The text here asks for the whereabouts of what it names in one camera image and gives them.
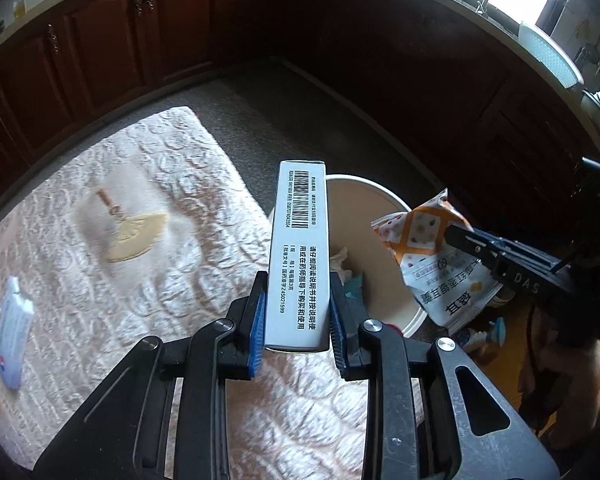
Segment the person's right hand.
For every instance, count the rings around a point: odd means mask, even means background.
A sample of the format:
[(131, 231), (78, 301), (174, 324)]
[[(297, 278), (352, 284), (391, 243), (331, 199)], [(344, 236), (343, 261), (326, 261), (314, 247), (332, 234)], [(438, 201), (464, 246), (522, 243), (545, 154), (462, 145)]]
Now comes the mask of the person's right hand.
[(531, 309), (527, 349), (518, 378), (519, 414), (558, 451), (579, 442), (600, 421), (600, 341), (560, 330)]

